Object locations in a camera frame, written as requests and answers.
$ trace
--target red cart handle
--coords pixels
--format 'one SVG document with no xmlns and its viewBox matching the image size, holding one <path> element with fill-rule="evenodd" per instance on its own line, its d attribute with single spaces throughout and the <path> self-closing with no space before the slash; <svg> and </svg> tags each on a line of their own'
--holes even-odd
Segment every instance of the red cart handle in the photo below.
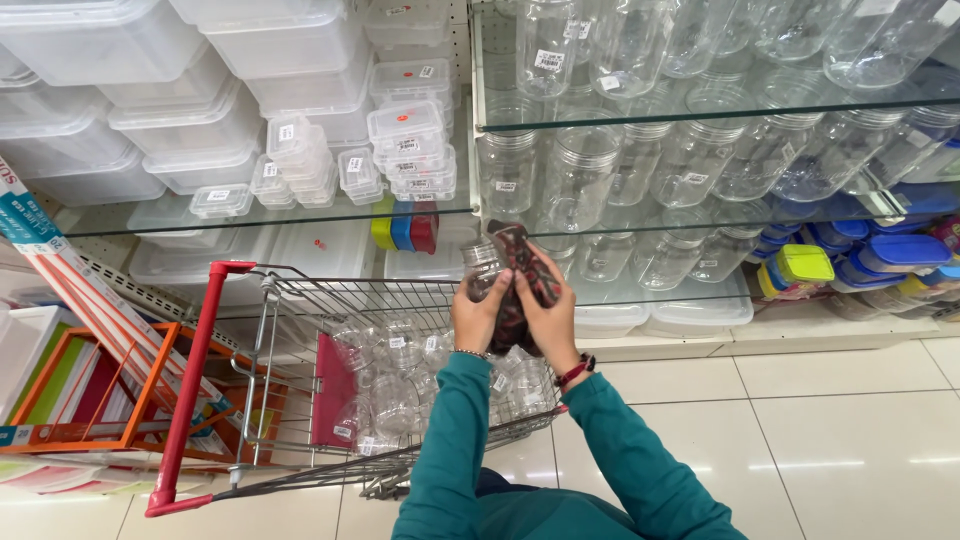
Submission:
<svg viewBox="0 0 960 540">
<path fill-rule="evenodd" d="M 190 357 L 186 360 L 180 395 L 174 408 L 174 418 L 170 423 L 170 434 L 160 459 L 160 472 L 156 477 L 154 493 L 150 495 L 145 515 L 148 518 L 199 508 L 213 501 L 212 495 L 194 497 L 177 502 L 177 478 L 180 476 L 180 464 L 183 462 L 183 450 L 186 448 L 190 420 L 200 393 L 200 380 L 204 375 L 206 354 L 210 349 L 210 337 L 213 325 L 217 321 L 217 308 L 220 306 L 220 294 L 224 290 L 227 274 L 246 274 L 253 270 L 255 262 L 236 260 L 217 260 L 210 263 L 210 283 L 206 286 L 204 305 L 197 321 Z"/>
</svg>

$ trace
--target tile floor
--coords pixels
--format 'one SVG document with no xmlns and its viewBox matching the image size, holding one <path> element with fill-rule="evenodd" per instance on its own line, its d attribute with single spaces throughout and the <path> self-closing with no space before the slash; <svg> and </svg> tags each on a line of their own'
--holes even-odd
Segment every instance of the tile floor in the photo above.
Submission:
<svg viewBox="0 0 960 540">
<path fill-rule="evenodd" d="M 733 509 L 734 524 L 749 538 L 957 538 L 960 337 L 878 351 L 600 369 L 667 449 Z M 489 452 L 484 465 L 518 483 L 577 489 L 617 504 L 566 415 Z M 0 491 L 0 520 L 11 533 L 5 537 L 18 540 L 389 538 L 399 503 L 368 502 L 358 493 L 355 486 L 297 490 L 147 520 L 140 496 L 52 500 Z"/>
</svg>

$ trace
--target teal shirt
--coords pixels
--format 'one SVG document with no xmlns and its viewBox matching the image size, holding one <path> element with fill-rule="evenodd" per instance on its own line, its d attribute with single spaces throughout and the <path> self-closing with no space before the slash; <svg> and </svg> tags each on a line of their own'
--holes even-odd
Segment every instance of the teal shirt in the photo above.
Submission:
<svg viewBox="0 0 960 540">
<path fill-rule="evenodd" d="M 482 358 L 454 353 L 437 376 L 440 393 L 393 538 L 745 540 L 730 523 L 730 509 L 670 455 L 599 373 L 563 402 L 626 513 L 567 489 L 478 500 L 473 491 L 487 443 L 490 369 Z"/>
</svg>

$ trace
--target shopping cart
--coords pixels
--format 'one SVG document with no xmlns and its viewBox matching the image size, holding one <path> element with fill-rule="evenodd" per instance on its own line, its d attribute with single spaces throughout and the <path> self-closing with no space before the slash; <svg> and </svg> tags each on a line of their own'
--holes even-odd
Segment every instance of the shopping cart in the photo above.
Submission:
<svg viewBox="0 0 960 540">
<path fill-rule="evenodd" d="M 175 501 L 182 449 L 190 427 L 193 402 L 204 369 L 207 343 L 217 318 L 217 307 L 228 274 L 253 273 L 263 278 L 264 301 L 252 352 L 243 353 L 251 366 L 231 361 L 249 378 L 245 403 L 250 420 L 244 430 L 237 463 L 230 467 L 228 491 Z M 351 444 L 332 436 L 330 425 L 340 405 L 352 395 L 352 375 L 345 375 L 329 332 L 336 325 L 383 325 L 397 317 L 412 317 L 422 331 L 448 331 L 449 309 L 457 282 L 410 280 L 313 279 L 295 268 L 253 262 L 218 261 L 211 264 L 210 283 L 180 399 L 170 429 L 168 451 L 146 515 L 155 517 L 197 508 L 214 501 L 265 495 L 277 491 L 362 483 L 361 496 L 388 499 L 405 494 L 402 484 L 420 454 L 420 438 L 412 435 L 399 450 L 362 456 Z M 552 379 L 544 363 L 545 388 Z M 550 425 L 565 411 L 560 392 L 550 392 L 543 412 L 522 415 L 511 402 L 495 404 L 487 450 L 529 436 Z M 280 418 L 278 430 L 267 427 Z M 252 459 L 241 462 L 241 450 Z M 299 470 L 281 478 L 239 486 L 251 470 Z"/>
</svg>

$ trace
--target hand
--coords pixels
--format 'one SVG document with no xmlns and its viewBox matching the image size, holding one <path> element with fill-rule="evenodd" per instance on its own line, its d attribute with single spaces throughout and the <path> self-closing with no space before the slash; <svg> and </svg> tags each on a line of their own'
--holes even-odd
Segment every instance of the hand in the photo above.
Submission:
<svg viewBox="0 0 960 540">
<path fill-rule="evenodd" d="M 562 376 L 580 363 L 580 353 L 577 352 L 573 340 L 573 308 L 577 304 L 577 295 L 573 293 L 570 285 L 566 284 L 564 273 L 557 268 L 557 264 L 529 240 L 527 245 L 537 258 L 547 265 L 553 278 L 560 284 L 560 300 L 553 307 L 542 307 L 523 276 L 516 276 L 516 295 L 523 303 L 523 313 L 526 315 L 530 334 L 534 336 L 534 341 L 550 362 L 553 371 Z"/>
<path fill-rule="evenodd" d="M 453 307 L 450 309 L 450 318 L 453 319 L 453 346 L 456 349 L 475 353 L 487 351 L 490 340 L 493 338 L 500 301 L 510 288 L 510 281 L 513 278 L 513 270 L 507 269 L 500 272 L 490 292 L 487 293 L 487 298 L 479 303 L 473 302 L 467 295 L 469 276 L 460 282 L 460 288 L 453 296 Z"/>
</svg>

